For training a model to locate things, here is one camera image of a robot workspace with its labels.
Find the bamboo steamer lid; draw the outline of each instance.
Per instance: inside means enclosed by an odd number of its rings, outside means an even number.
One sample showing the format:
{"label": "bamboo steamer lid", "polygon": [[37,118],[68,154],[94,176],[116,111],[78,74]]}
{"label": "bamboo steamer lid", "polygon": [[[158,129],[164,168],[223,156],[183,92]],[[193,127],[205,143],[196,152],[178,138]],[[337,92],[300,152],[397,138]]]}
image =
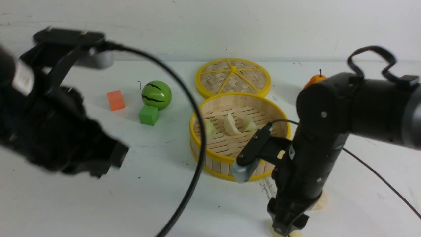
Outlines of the bamboo steamer lid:
{"label": "bamboo steamer lid", "polygon": [[241,92],[265,97],[270,90],[269,73],[245,59],[217,59],[204,64],[196,73],[196,88],[204,98]]}

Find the black cable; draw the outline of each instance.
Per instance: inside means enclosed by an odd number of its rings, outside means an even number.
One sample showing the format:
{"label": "black cable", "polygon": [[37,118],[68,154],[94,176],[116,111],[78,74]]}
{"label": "black cable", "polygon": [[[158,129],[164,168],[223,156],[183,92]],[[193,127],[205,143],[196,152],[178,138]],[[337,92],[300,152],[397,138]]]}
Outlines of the black cable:
{"label": "black cable", "polygon": [[274,121],[272,121],[272,122],[270,122],[270,123],[271,123],[271,124],[274,124],[274,123],[277,123],[277,122],[287,122],[287,123],[290,123],[290,124],[295,124],[295,125],[297,125],[297,126],[298,126],[298,123],[297,123],[297,122],[292,121],[292,120],[288,120],[288,119],[276,119],[276,120],[274,120]]}
{"label": "black cable", "polygon": [[366,164],[364,161],[362,161],[360,158],[358,158],[356,155],[354,155],[352,152],[350,152],[348,149],[343,148],[346,153],[348,153],[350,156],[354,157],[359,163],[363,164],[365,167],[367,167],[371,172],[373,172],[381,181],[383,181],[401,200],[409,206],[409,208],[418,216],[418,218],[421,219],[420,213],[398,192],[396,189],[392,187],[377,171],[375,171],[373,168],[371,168],[368,164]]}
{"label": "black cable", "polygon": [[203,119],[202,119],[202,116],[200,114],[199,107],[197,106],[197,103],[196,103],[195,99],[193,98],[193,95],[190,93],[190,91],[188,90],[187,86],[183,83],[183,81],[169,67],[167,67],[165,65],[165,63],[163,63],[162,61],[160,61],[159,59],[157,59],[153,55],[150,55],[147,52],[144,52],[144,51],[141,51],[141,50],[138,50],[138,49],[134,49],[134,48],[129,48],[129,47],[126,47],[126,46],[123,46],[123,45],[120,45],[120,44],[107,42],[106,49],[107,50],[126,51],[126,52],[136,54],[138,56],[145,57],[148,60],[154,62],[159,67],[161,67],[168,74],[170,74],[171,77],[183,89],[184,94],[189,99],[190,104],[192,105],[193,110],[195,111],[197,121],[199,122],[201,136],[200,136],[200,152],[199,152],[199,159],[197,161],[196,171],[195,171],[195,174],[193,175],[192,181],[191,181],[191,183],[190,183],[190,185],[189,185],[189,187],[186,191],[186,194],[184,195],[182,201],[180,202],[180,205],[178,206],[178,208],[174,212],[173,216],[171,216],[170,220],[168,220],[166,225],[156,235],[156,237],[164,237],[171,230],[171,228],[174,226],[174,224],[176,223],[178,218],[183,213],[183,210],[186,208],[187,203],[189,202],[190,198],[193,195],[193,191],[196,188],[197,182],[199,181],[199,177],[200,177],[200,174],[202,172],[203,164],[205,163],[205,149],[206,149],[205,125],[203,123]]}
{"label": "black cable", "polygon": [[[287,119],[277,119],[277,120],[274,120],[274,121],[272,121],[270,123],[271,124],[274,124],[276,122],[288,122],[288,123],[292,123],[292,124],[298,125],[297,122],[291,121],[291,120],[287,120]],[[379,173],[377,173],[377,171],[375,171],[373,168],[371,168],[371,166],[369,166],[367,163],[365,163],[364,161],[362,161],[360,158],[358,158],[356,155],[354,155],[348,149],[342,148],[342,150],[344,150],[350,156],[354,157],[359,163],[363,164],[371,172],[373,172],[378,178],[380,178],[381,181],[383,181],[383,183],[385,183],[418,216],[418,218],[421,219],[421,214],[396,189],[394,189],[392,187],[392,185],[390,185]]]}

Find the table surface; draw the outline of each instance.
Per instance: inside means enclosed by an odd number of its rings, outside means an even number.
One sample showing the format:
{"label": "table surface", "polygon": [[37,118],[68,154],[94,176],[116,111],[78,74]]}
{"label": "table surface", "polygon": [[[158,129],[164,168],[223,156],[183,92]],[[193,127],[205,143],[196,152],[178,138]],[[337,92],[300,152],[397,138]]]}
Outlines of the table surface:
{"label": "table surface", "polygon": [[[203,62],[170,62],[198,102],[194,75]],[[326,76],[349,71],[345,62],[261,62],[272,77],[267,98],[289,119],[298,120],[295,99],[302,86],[322,68]],[[359,63],[367,78],[382,78],[383,63]],[[421,75],[421,64],[398,64],[394,73]],[[139,123],[143,106],[139,83],[167,82],[170,106],[154,127]],[[13,237],[151,237],[181,201],[196,163],[189,149],[192,109],[181,89],[148,62],[116,62],[104,70],[73,68],[64,84],[77,87],[91,117],[130,145],[123,166],[101,179],[46,174],[24,159],[0,149],[0,230]],[[121,90],[126,109],[111,112],[106,93]],[[421,211],[419,152],[362,137],[346,145],[388,180]],[[420,220],[371,171],[342,153],[325,190],[328,205],[309,212],[306,237],[421,236]],[[276,191],[270,179],[238,184],[203,172],[173,237],[270,237],[268,197]]]}

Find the bamboo steamer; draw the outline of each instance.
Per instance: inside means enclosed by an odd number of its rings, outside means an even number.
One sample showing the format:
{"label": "bamboo steamer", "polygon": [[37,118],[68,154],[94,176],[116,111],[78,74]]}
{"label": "bamboo steamer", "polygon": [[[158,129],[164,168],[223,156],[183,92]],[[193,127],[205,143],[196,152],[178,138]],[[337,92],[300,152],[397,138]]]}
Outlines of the bamboo steamer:
{"label": "bamboo steamer", "polygon": [[265,97],[270,90],[269,73],[245,59],[217,59],[204,64],[196,73],[196,88],[204,98],[242,92]]}
{"label": "bamboo steamer", "polygon": [[[255,94],[226,93],[211,97],[199,105],[204,120],[210,120],[216,129],[216,136],[207,138],[206,161],[204,170],[211,175],[229,181],[235,181],[231,165],[240,151],[250,140],[255,131],[243,132],[240,135],[230,136],[224,129],[224,118],[231,113],[237,128],[242,132],[242,117],[250,116],[257,128],[275,119],[287,119],[284,112],[271,101]],[[275,123],[272,135],[290,138],[288,123]],[[193,114],[190,119],[190,146],[192,155],[197,161],[200,149],[200,129]],[[269,176],[274,165],[261,161],[249,181],[256,181]]]}

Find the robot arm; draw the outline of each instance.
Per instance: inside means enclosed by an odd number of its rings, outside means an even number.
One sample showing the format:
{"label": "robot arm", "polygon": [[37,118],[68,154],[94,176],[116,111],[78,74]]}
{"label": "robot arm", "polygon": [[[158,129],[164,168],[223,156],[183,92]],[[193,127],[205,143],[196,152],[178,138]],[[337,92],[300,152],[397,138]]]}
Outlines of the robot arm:
{"label": "robot arm", "polygon": [[128,147],[86,116],[76,89],[60,86],[74,64],[112,65],[104,34],[47,28],[34,41],[20,59],[0,47],[0,144],[50,172],[101,177],[120,167]]}
{"label": "robot arm", "polygon": [[[365,79],[353,63],[352,56],[365,51],[388,61],[382,72],[386,81]],[[393,55],[377,46],[355,51],[348,64],[356,74],[334,75],[298,95],[300,122],[292,141],[271,136],[272,123],[268,123],[239,154],[232,168],[239,183],[250,178],[260,159],[275,164],[272,178],[277,194],[267,210],[277,233],[288,236],[304,228],[309,218],[304,212],[319,199],[349,134],[421,149],[419,79],[391,74],[395,62]],[[280,151],[286,153],[277,159]]]}

